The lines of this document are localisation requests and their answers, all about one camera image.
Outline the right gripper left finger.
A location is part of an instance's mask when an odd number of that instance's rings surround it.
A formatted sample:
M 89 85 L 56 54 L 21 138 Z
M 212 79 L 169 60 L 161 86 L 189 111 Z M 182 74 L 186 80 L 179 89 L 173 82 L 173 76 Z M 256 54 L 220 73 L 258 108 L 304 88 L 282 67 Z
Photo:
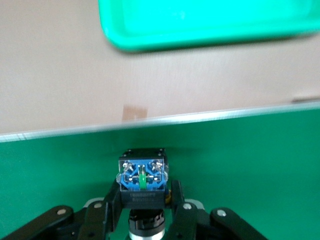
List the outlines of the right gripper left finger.
M 105 240 L 116 230 L 121 213 L 121 191 L 114 181 L 104 198 L 93 198 L 86 206 L 83 238 L 85 240 Z

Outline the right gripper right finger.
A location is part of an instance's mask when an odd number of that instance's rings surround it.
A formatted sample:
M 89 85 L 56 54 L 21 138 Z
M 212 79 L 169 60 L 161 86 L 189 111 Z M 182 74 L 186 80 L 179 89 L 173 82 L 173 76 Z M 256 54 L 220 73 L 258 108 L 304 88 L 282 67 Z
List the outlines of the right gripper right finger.
M 180 181 L 171 181 L 170 209 L 172 223 L 169 227 L 170 240 L 195 240 L 197 234 L 198 210 L 204 210 L 199 200 L 184 198 Z

